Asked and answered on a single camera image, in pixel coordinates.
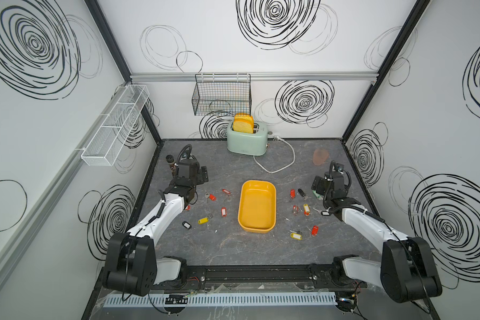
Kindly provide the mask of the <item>black key fob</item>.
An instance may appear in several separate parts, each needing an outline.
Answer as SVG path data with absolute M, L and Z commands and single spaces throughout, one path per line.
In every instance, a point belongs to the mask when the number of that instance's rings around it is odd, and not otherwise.
M 302 198 L 307 199 L 307 195 L 306 195 L 306 193 L 304 192 L 304 190 L 302 190 L 301 188 L 299 188 L 299 189 L 297 190 L 297 192 L 298 192 L 298 194 L 300 194 L 300 196 L 301 196 Z

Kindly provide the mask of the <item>yellow orange key tag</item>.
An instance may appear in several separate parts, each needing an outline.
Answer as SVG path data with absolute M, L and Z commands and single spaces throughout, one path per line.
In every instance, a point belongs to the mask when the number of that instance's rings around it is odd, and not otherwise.
M 308 204 L 303 204 L 303 212 L 305 216 L 309 216 L 311 211 Z

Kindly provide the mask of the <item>low yellow key tag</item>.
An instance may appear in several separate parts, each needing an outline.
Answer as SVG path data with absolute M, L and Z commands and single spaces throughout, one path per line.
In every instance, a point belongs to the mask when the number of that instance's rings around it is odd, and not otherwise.
M 303 239 L 302 233 L 300 231 L 290 231 L 290 237 L 298 241 L 301 241 Z

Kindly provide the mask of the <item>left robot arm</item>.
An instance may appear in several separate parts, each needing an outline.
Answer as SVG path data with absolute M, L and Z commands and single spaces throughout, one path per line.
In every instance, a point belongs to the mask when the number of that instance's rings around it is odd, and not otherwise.
M 155 285 L 181 277 L 183 260 L 157 258 L 155 247 L 172 221 L 194 200 L 197 186 L 208 181 L 205 166 L 179 166 L 178 175 L 159 191 L 158 204 L 137 225 L 110 238 L 101 280 L 104 288 L 146 296 Z

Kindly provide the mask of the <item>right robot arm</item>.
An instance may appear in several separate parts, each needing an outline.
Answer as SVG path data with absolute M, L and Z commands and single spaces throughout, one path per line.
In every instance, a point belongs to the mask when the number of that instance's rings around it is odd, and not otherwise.
M 443 293 L 428 242 L 390 227 L 384 219 L 349 197 L 341 173 L 315 177 L 311 189 L 322 196 L 326 214 L 351 226 L 381 253 L 380 262 L 356 255 L 335 257 L 334 277 L 380 287 L 397 303 L 427 300 Z

